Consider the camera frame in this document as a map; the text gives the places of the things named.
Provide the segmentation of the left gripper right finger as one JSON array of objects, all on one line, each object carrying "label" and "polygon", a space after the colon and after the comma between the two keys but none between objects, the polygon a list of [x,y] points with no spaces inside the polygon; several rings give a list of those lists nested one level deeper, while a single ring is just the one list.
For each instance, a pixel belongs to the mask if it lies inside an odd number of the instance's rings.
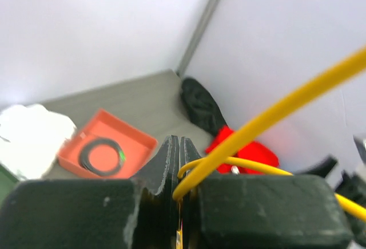
[{"label": "left gripper right finger", "polygon": [[315,175],[213,173],[183,207],[185,248],[347,248],[353,234]]}]

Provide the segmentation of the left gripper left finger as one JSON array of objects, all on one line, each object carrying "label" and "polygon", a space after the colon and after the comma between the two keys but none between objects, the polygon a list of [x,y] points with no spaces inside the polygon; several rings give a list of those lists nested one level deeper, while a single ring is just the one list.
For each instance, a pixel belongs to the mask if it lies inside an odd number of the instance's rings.
[{"label": "left gripper left finger", "polygon": [[179,139],[128,179],[24,181],[1,205],[2,248],[173,248]]}]

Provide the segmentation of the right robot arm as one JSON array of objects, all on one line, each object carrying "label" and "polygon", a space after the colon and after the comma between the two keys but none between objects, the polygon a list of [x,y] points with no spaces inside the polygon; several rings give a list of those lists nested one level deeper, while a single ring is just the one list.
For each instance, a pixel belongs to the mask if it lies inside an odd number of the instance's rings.
[{"label": "right robot arm", "polygon": [[[319,163],[295,172],[295,175],[316,175],[325,179],[337,164],[338,160],[334,156],[328,155]],[[356,173],[350,175],[346,171],[342,171],[341,180],[336,186],[335,192],[365,208],[365,180]],[[346,211],[344,213],[353,233],[353,241],[361,248],[365,248],[365,222]]]}]

